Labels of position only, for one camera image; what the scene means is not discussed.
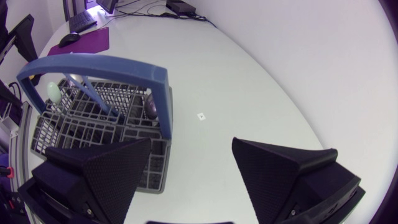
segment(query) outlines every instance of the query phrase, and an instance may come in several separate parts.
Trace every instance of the purple mouse pad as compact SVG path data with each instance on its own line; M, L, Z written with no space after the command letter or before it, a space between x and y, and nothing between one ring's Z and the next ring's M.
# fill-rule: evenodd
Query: purple mouse pad
M98 53L109 49L109 27L83 34L80 40L66 47L52 47L48 55L73 53Z

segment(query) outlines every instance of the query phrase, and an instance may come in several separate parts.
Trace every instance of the keyboard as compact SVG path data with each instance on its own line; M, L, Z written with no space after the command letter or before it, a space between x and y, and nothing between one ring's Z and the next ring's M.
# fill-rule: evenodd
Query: keyboard
M90 13L83 11L69 19L69 31L80 33L96 23Z

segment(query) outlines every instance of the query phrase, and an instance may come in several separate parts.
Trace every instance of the small white marker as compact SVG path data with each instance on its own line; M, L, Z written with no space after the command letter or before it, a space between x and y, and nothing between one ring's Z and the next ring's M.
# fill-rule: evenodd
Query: small white marker
M198 113L198 118L200 121L203 121L204 119L206 119L206 117L203 113Z

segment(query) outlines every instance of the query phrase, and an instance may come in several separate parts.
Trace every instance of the gray wire rack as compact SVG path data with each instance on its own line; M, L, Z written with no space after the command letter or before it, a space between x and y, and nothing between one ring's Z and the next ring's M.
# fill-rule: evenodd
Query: gray wire rack
M85 148L150 138L151 154L137 190L161 193L165 185L171 140L162 137L159 122L145 115L143 105L147 89L109 80L90 82L103 101L118 113L106 114L99 104L63 79L58 84L62 94L60 103L47 100L46 111L37 119L31 150L45 156L45 148L49 146Z

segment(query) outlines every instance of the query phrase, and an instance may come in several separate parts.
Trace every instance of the white table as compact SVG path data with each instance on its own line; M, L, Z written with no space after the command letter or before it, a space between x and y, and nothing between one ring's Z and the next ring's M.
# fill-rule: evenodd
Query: white table
M98 8L90 13L97 28L110 20ZM257 223L232 154L232 138L321 149L300 111L253 58L207 22L128 16L107 26L110 48L99 54L165 67L173 88L174 128L165 190L159 195L136 192L125 223ZM68 31L65 23L40 57ZM41 78L36 89L43 99L48 98L47 83L61 78ZM206 119L200 121L198 113ZM37 115L34 109L29 147ZM29 153L29 170L41 162Z

